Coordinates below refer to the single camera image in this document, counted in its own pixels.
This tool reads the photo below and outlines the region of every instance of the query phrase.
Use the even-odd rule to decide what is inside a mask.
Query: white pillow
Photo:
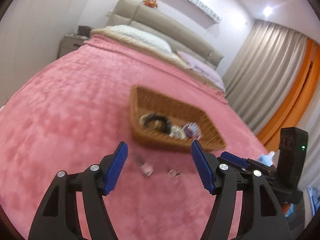
[[[116,25],[113,27],[107,26],[107,28],[109,28],[115,33],[120,33],[122,35],[129,36],[145,44],[153,46],[156,49],[159,49],[165,53],[172,54],[170,45],[165,40],[161,39],[156,35],[138,30],[128,25]]]

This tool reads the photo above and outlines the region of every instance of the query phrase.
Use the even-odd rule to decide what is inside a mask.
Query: small blue object
[[[235,165],[240,166],[241,168],[247,169],[249,168],[249,164],[247,163],[247,161],[243,158],[240,158],[238,156],[235,156],[229,152],[223,152],[221,153],[220,158],[225,159]]]
[[[196,168],[198,170],[198,173],[204,188],[208,190],[210,194],[212,194],[215,190],[215,186],[213,184],[214,173],[210,169],[200,147],[197,145],[195,141],[193,141],[191,145],[191,156],[196,165]]]
[[[114,157],[108,171],[106,172],[106,181],[103,187],[103,191],[106,195],[108,195],[116,187],[124,162],[128,157],[128,145],[126,143],[123,143],[120,149],[114,154],[116,156]]]
[[[291,207],[290,207],[289,211],[287,212],[287,214],[285,215],[285,217],[287,218],[288,216],[290,216],[293,213],[293,211],[294,211],[294,205],[291,204]]]
[[[275,152],[269,152],[268,155],[261,154],[258,158],[258,162],[270,167],[273,165],[272,157],[275,155]]]

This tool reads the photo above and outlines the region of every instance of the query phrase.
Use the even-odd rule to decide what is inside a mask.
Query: bedside table
[[[63,37],[62,43],[59,49],[58,58],[79,49],[84,41],[89,41],[90,38],[84,36],[78,36],[77,34],[68,34]]]

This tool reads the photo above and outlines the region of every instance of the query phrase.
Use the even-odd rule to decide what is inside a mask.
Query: ceiling light
[[[272,14],[272,8],[271,7],[266,7],[264,10],[263,10],[263,13],[266,17],[268,17],[270,14]]]

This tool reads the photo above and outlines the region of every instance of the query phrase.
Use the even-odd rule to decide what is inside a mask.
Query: wicker basket
[[[90,31],[92,31],[92,28],[89,26],[82,26],[82,25],[78,26],[78,34],[81,36],[86,36],[90,38]]]
[[[226,147],[221,135],[203,110],[149,88],[139,85],[131,87],[130,111],[132,137],[144,146],[190,152],[191,140],[169,137],[167,134],[150,130],[139,124],[140,117],[144,114],[157,113],[167,116],[175,125],[197,123],[203,135],[199,141],[207,152],[223,150]]]

